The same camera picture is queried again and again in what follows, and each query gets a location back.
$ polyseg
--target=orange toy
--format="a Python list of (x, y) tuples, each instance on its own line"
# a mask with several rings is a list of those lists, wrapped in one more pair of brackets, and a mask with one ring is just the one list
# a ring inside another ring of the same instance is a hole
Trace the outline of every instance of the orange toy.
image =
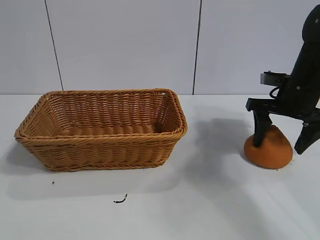
[(254, 136), (244, 144), (244, 153), (255, 165), (266, 169), (280, 169), (290, 163), (293, 150), (286, 136), (275, 125), (271, 125), (260, 147), (254, 146)]

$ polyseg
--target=woven basket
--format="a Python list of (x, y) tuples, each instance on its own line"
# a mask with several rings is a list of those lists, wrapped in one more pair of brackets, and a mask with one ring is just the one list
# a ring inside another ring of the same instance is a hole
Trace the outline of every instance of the woven basket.
[(168, 89), (54, 91), (43, 95), (15, 139), (54, 171), (161, 166), (187, 122)]

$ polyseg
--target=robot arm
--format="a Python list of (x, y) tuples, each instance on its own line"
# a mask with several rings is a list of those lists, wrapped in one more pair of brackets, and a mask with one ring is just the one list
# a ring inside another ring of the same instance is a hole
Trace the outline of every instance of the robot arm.
[(320, 139), (320, 109), (316, 108), (320, 98), (320, 5), (307, 17), (302, 39), (304, 43), (291, 75), (270, 71), (261, 74), (262, 84), (276, 87), (270, 93), (273, 99), (249, 98), (246, 103), (246, 109), (253, 111), (256, 147), (262, 144), (272, 124), (270, 114), (303, 121), (294, 147), (298, 154)]

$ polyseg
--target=black wire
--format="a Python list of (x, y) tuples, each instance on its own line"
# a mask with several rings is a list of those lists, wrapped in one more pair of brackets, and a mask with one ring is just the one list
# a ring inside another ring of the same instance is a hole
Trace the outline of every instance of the black wire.
[(279, 90), (279, 89), (280, 89), (279, 86), (277, 86), (277, 87), (275, 87), (274, 89), (272, 89), (271, 92), (269, 93), (269, 96), (270, 96), (271, 98), (275, 99), (277, 96), (274, 95), (274, 92), (277, 91), (277, 90)]

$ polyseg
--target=white tabletop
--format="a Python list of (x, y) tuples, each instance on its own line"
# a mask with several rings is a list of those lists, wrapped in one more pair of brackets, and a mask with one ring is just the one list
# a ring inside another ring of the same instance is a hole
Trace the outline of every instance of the white tabletop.
[[(320, 239), (320, 141), (279, 170), (250, 164), (248, 96), (180, 96), (189, 130), (161, 167), (72, 173), (15, 142), (39, 97), (0, 96), (1, 240)], [(271, 118), (294, 145), (302, 123)]]

